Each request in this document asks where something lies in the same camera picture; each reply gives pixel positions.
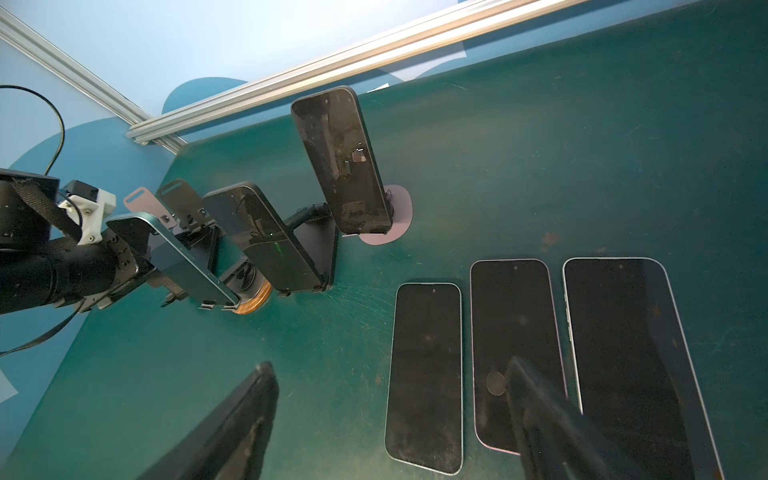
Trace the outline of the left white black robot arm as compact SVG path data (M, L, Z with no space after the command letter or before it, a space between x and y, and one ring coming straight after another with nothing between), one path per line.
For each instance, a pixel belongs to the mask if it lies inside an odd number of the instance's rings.
M154 268L103 225L116 204L114 194L80 181L2 170L2 313L104 309L146 282Z

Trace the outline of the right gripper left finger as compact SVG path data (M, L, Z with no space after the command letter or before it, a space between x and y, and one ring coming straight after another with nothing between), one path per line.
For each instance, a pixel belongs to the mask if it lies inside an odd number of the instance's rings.
M279 386L259 364L142 479L258 479L277 410Z

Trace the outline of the white-edged phone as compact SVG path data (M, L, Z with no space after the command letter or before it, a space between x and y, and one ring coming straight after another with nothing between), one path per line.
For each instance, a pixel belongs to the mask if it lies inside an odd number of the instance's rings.
M723 478L663 265L574 257L562 275L583 415L657 479Z

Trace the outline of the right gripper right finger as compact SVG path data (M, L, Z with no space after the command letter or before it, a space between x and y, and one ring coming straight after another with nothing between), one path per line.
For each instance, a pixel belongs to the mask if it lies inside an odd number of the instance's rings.
M649 479L529 361L514 357L506 401L527 479Z

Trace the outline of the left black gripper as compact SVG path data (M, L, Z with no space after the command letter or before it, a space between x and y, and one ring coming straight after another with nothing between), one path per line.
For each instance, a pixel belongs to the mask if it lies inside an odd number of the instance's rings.
M53 241L52 250L1 251L1 313L84 301L83 309L104 309L133 291L155 268L113 231L102 241L70 245Z

